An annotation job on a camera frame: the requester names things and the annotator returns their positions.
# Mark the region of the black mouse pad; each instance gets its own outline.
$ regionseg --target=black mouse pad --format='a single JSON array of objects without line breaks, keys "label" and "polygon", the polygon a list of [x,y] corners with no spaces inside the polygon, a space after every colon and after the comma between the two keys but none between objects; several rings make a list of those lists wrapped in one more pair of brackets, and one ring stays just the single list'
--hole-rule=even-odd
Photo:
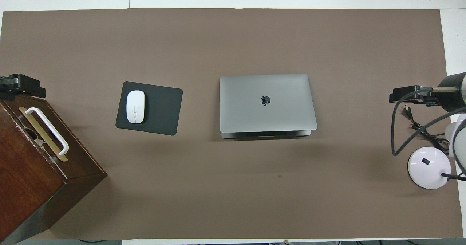
[{"label": "black mouse pad", "polygon": [[[145,94],[144,120],[133,124],[126,117],[126,98],[133,90]],[[179,111],[183,90],[179,88],[141,84],[130,81],[123,83],[120,106],[115,126],[120,129],[132,129],[165,135],[175,135],[178,128]]]}]

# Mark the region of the drawer handle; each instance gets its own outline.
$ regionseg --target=drawer handle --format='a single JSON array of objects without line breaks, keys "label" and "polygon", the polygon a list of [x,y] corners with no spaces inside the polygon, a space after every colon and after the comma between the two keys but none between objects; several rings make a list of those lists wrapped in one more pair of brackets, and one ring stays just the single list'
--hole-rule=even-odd
[{"label": "drawer handle", "polygon": [[37,115],[40,117],[40,119],[42,119],[42,121],[47,125],[47,127],[50,129],[50,131],[52,131],[52,133],[55,135],[55,137],[58,139],[58,141],[63,145],[63,150],[60,151],[60,153],[58,155],[60,155],[60,156],[65,155],[65,153],[67,153],[68,150],[70,149],[70,146],[68,146],[68,143],[65,141],[65,139],[63,139],[63,137],[60,135],[60,133],[58,133],[58,131],[50,123],[48,118],[42,113],[42,111],[40,109],[38,109],[37,107],[30,107],[29,109],[27,109],[25,111],[25,113],[26,114],[31,114],[34,111],[37,113]]}]

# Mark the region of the silver laptop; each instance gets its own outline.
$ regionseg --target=silver laptop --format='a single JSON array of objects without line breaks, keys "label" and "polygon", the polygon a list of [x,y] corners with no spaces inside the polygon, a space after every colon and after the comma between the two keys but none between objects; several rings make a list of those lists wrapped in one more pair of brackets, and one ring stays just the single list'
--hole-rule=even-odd
[{"label": "silver laptop", "polygon": [[308,136],[315,129],[307,74],[220,78],[223,138]]}]

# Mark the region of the wooden box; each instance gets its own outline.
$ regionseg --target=wooden box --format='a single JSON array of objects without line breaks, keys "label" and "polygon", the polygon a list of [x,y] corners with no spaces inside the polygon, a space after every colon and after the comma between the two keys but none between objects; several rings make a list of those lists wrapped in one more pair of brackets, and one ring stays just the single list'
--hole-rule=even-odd
[{"label": "wooden box", "polygon": [[[0,100],[0,127],[0,243],[6,245],[50,228],[107,174],[45,100]],[[69,150],[60,155],[65,145]]]}]

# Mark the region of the computer mouse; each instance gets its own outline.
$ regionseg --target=computer mouse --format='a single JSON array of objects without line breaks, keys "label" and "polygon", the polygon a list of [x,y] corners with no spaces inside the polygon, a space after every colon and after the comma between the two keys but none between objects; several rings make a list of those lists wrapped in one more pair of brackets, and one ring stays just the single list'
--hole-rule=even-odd
[{"label": "computer mouse", "polygon": [[144,92],[133,90],[126,98],[126,118],[133,124],[139,124],[144,120]]}]

